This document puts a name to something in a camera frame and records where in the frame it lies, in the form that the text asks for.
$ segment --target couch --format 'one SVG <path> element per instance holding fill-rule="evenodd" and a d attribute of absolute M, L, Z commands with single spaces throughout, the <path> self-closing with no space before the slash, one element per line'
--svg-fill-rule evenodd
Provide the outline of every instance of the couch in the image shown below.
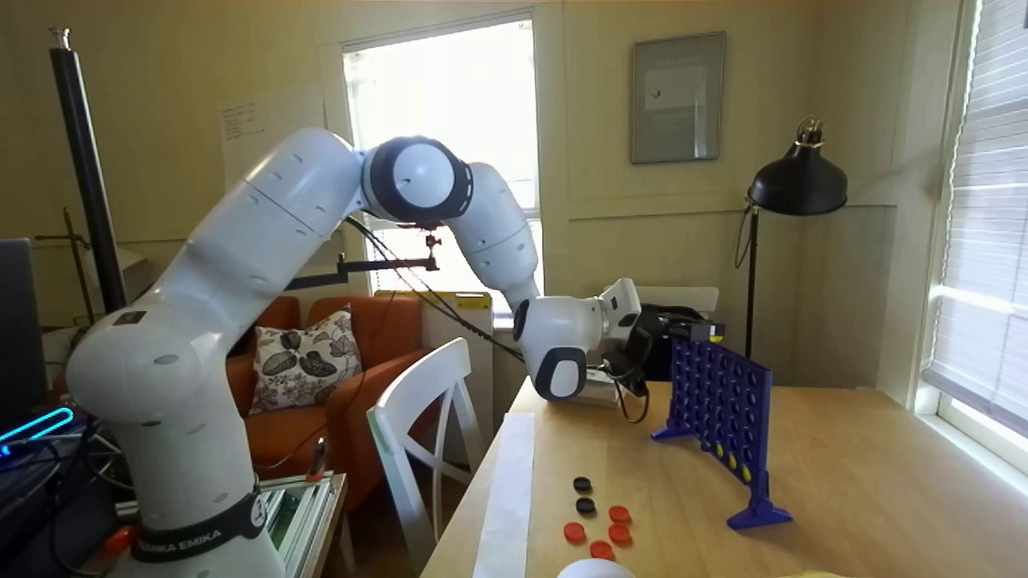
<path fill-rule="evenodd" d="M 335 310 L 350 310 L 350 327 L 358 347 L 362 371 L 341 379 L 320 403 L 249 412 L 258 390 L 258 327 L 308 327 Z M 419 298 L 406 292 L 387 296 L 323 296 L 308 306 L 295 296 L 280 296 L 252 321 L 249 334 L 228 356 L 228 384 L 245 417 L 252 468 L 259 478 L 303 475 L 318 461 L 318 436 L 328 439 L 323 466 L 346 471 L 350 513 L 382 485 L 382 461 L 368 436 L 367 412 L 384 384 L 424 356 Z"/>

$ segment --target patterned cushion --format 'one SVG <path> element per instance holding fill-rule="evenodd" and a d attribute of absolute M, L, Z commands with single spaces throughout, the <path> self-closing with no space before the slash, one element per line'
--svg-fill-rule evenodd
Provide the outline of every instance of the patterned cushion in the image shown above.
<path fill-rule="evenodd" d="M 358 371 L 350 310 L 310 327 L 258 327 L 258 390 L 249 413 L 320 403 L 329 390 Z"/>

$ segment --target chair backrest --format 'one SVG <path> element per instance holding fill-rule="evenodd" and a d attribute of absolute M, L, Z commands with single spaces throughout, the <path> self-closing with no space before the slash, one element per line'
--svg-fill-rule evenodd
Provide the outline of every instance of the chair backrest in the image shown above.
<path fill-rule="evenodd" d="M 472 397 L 465 391 L 468 371 L 468 344 L 453 336 L 391 379 L 382 397 L 367 412 L 414 576 L 424 569 L 444 529 L 444 475 L 465 485 L 486 453 Z M 435 417 L 429 446 L 410 435 L 424 413 Z M 465 466 L 447 461 L 449 425 L 460 426 Z M 424 506 L 410 459 L 429 468 L 429 506 Z"/>

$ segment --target table surface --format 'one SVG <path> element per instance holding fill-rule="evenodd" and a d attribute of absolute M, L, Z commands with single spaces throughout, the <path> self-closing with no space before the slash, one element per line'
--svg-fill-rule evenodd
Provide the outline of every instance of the table surface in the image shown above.
<path fill-rule="evenodd" d="M 630 425 L 614 401 L 545 403 L 529 383 L 512 413 L 533 413 L 527 576 L 554 576 L 588 546 L 563 537 L 575 513 L 575 475 L 593 482 L 603 512 L 634 512 L 634 546 L 618 562 L 649 576 L 1024 576 L 1028 499 L 942 439 L 873 390 L 774 390 L 772 502 L 789 523 L 735 533 L 727 521 L 747 488 L 692 439 L 649 439 L 669 417 L 669 384 Z M 498 443 L 463 493 L 424 576 L 472 576 Z"/>

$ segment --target picture frame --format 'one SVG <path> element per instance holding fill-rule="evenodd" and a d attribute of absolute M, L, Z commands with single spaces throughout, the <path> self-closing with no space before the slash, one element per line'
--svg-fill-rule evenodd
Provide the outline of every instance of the picture frame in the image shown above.
<path fill-rule="evenodd" d="M 713 162 L 721 85 L 727 31 L 635 43 L 630 52 L 630 162 Z"/>

